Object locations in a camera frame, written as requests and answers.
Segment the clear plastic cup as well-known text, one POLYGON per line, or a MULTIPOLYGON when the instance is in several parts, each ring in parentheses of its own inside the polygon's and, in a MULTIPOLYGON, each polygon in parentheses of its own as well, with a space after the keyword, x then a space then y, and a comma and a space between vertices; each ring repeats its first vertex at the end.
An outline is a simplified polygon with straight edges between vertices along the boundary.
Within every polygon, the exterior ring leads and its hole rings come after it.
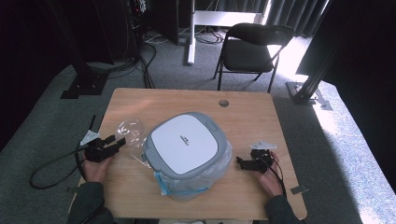
POLYGON ((145 127, 140 119, 127 119, 119 124, 115 136, 117 140, 124 138, 128 147, 139 147, 144 133, 145 127))

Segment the black metal stand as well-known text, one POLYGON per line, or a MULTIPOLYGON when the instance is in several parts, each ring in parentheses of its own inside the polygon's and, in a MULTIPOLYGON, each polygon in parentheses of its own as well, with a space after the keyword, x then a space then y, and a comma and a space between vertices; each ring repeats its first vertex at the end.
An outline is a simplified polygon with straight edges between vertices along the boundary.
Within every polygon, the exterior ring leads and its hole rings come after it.
POLYGON ((307 104, 328 73, 354 9, 353 0, 329 0, 326 14, 297 69, 297 73, 307 75, 307 80, 303 84, 287 83, 296 105, 307 104))
POLYGON ((75 79, 69 89, 62 93, 61 98, 77 99, 81 95, 101 95, 109 73, 95 73, 87 65, 68 20, 56 0, 44 0, 43 8, 48 11, 51 27, 76 71, 75 79))

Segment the clear plastic film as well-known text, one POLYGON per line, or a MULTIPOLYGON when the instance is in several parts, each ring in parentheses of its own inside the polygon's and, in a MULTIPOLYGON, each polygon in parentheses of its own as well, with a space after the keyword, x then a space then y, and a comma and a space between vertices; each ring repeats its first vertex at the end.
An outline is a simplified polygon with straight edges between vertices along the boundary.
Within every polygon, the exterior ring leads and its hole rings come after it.
POLYGON ((147 159, 145 158, 142 148, 141 147, 133 147, 130 150, 130 155, 133 159, 135 159, 136 161, 138 161, 140 164, 144 165, 147 168, 151 168, 149 162, 147 161, 147 159))

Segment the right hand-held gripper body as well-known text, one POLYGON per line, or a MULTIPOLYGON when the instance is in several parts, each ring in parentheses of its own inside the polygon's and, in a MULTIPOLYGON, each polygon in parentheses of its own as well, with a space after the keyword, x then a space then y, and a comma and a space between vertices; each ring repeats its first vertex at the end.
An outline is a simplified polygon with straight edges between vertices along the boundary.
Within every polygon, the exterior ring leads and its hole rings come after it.
POLYGON ((250 146, 250 161, 245 161, 245 165, 249 171, 257 171, 264 174, 273 164, 271 149, 275 149, 276 145, 259 141, 250 146))

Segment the person's left hand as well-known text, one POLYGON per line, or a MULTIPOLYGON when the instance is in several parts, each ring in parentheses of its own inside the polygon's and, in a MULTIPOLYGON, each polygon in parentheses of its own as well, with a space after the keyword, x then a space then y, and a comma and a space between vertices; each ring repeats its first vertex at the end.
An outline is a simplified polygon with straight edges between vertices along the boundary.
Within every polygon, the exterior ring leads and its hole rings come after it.
POLYGON ((110 157, 101 162, 85 160, 82 169, 87 182, 103 183, 106 179, 107 171, 114 158, 110 157))

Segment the white desk frame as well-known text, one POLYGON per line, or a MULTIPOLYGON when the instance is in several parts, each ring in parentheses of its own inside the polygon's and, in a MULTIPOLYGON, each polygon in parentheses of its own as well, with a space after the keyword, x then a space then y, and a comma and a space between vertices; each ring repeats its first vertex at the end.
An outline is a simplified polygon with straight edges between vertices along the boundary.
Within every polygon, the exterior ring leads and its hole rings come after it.
POLYGON ((265 16, 263 12, 255 13, 197 10, 195 8, 195 0, 191 0, 191 33, 187 63, 192 65, 195 62, 196 25, 232 27, 233 25, 241 22, 264 24, 264 19, 265 16))

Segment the black folding chair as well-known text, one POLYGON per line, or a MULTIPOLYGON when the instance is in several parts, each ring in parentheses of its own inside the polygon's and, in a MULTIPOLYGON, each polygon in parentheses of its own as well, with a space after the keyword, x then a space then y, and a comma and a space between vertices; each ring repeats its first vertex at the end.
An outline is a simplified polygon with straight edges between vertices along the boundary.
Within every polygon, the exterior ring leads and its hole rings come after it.
POLYGON ((218 90, 225 73, 256 74, 271 72, 267 92, 275 80, 280 52, 289 44, 294 31, 289 26, 238 23, 224 37, 213 78, 218 77, 218 90))

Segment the person's right hand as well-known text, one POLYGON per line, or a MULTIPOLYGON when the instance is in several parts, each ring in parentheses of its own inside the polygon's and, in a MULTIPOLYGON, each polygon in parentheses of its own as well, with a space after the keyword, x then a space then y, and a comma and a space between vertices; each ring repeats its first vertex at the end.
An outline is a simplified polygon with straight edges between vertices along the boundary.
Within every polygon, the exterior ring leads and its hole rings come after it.
POLYGON ((273 164, 264 174, 257 171, 252 171, 251 174, 257 178, 268 197, 274 198, 275 196, 283 195, 284 191, 282 189, 280 176, 276 167, 279 162, 279 158, 273 151, 271 151, 271 156, 274 159, 273 164))

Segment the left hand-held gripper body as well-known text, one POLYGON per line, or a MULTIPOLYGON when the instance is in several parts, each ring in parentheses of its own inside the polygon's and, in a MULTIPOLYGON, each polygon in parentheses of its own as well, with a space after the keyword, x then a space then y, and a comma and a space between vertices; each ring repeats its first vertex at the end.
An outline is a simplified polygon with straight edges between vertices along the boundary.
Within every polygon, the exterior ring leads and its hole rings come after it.
POLYGON ((101 162, 113 156, 104 140, 100 138, 99 133, 87 131, 79 144, 83 146, 84 155, 88 161, 101 162))

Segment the dark equipment rack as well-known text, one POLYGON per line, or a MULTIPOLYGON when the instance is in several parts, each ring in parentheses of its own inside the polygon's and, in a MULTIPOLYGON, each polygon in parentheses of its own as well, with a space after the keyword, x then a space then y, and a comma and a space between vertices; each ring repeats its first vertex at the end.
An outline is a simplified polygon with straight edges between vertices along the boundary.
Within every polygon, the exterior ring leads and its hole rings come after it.
POLYGON ((178 0, 93 0, 99 18, 98 61, 140 58, 148 30, 178 41, 178 0))

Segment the grey curtain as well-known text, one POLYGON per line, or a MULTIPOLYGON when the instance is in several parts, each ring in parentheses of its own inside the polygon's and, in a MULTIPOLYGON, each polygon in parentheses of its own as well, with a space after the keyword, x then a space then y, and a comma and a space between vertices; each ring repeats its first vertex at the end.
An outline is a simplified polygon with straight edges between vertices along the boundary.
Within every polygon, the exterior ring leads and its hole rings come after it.
POLYGON ((312 37, 332 0, 211 0, 215 11, 262 13, 265 24, 286 25, 295 36, 312 37))

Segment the grey trash can white lid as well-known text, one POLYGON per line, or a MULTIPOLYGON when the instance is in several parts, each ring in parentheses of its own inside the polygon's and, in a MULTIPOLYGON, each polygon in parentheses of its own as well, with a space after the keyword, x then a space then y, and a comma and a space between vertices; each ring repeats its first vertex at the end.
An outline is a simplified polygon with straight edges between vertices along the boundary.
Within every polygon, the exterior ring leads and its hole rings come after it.
POLYGON ((156 126, 143 144, 143 154, 154 173, 172 179, 192 178, 220 159, 228 141, 209 116, 187 112, 156 126))

